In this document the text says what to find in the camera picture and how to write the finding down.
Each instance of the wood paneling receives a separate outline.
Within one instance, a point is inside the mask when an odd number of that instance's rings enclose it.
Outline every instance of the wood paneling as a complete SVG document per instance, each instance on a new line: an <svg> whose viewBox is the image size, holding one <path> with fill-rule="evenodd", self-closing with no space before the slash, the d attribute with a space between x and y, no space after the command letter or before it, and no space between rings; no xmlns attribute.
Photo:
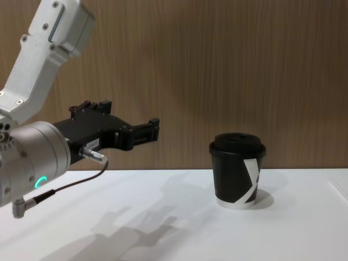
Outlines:
<svg viewBox="0 0 348 261"><path fill-rule="evenodd" d="M96 28L62 68L43 110L112 100L160 140L108 151L113 169L210 167L209 142L248 132L266 167L348 167L348 4L342 0L85 0ZM37 0L0 0L0 85ZM75 169L94 169L88 161Z"/></svg>

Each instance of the bolt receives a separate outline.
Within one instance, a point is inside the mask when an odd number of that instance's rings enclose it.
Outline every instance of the bolt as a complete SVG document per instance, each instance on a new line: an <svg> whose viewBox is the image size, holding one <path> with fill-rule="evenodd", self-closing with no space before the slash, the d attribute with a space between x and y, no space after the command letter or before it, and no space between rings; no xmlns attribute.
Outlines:
<svg viewBox="0 0 348 261"><path fill-rule="evenodd" d="M20 154L22 158L26 158L28 156L26 151L22 151Z"/></svg>

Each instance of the coffee cup lid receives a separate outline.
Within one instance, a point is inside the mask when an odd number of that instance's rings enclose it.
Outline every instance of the coffee cup lid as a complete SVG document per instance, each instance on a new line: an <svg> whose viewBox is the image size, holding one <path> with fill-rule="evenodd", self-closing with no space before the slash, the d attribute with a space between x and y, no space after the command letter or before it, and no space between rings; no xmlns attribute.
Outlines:
<svg viewBox="0 0 348 261"><path fill-rule="evenodd" d="M264 154L266 147L259 137L246 133L225 133L215 137L210 144L212 154Z"/></svg>

